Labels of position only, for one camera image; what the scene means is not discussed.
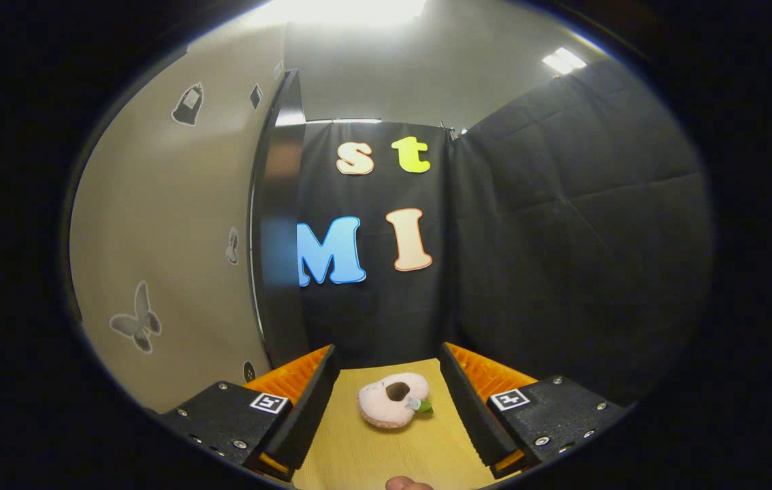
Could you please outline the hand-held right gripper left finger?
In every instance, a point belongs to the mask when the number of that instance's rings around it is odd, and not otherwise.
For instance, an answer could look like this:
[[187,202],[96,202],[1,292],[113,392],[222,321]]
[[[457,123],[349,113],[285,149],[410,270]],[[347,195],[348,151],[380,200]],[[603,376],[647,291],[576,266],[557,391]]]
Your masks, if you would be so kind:
[[228,465],[290,482],[307,459],[339,374],[329,344],[246,384],[215,382],[157,419]]

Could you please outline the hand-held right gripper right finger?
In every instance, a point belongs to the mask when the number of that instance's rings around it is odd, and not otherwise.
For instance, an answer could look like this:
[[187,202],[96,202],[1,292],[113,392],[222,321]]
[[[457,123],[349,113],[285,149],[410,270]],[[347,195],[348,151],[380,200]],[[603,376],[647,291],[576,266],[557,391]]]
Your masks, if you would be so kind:
[[538,380],[451,342],[438,362],[470,442],[497,480],[575,452],[628,412],[567,376]]

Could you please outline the pink apple-shaped coaster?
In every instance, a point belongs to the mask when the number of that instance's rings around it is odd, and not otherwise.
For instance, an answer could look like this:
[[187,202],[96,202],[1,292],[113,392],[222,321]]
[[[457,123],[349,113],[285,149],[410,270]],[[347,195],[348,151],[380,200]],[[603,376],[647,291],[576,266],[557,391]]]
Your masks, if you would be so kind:
[[433,412],[427,378],[413,372],[388,375],[364,385],[357,393],[362,418],[378,428],[392,430],[410,424],[419,413]]

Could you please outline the beige cabinet door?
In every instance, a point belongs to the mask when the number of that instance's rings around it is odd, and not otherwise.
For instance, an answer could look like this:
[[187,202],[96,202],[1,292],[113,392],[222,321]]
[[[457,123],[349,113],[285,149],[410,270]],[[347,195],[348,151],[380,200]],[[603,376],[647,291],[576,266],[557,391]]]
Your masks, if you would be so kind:
[[83,330],[144,408],[268,368],[246,237],[284,53],[279,26],[200,38],[144,76],[84,167],[69,224]]

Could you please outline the ceiling light panel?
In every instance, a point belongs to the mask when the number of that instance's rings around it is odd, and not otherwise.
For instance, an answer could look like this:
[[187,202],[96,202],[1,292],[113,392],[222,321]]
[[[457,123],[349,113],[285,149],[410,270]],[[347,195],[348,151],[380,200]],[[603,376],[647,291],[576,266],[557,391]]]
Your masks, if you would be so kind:
[[580,59],[579,56],[564,47],[560,47],[555,52],[545,56],[542,62],[552,69],[557,76],[572,74],[588,65],[585,60]]
[[256,25],[386,26],[419,18],[428,0],[270,0],[245,13]]

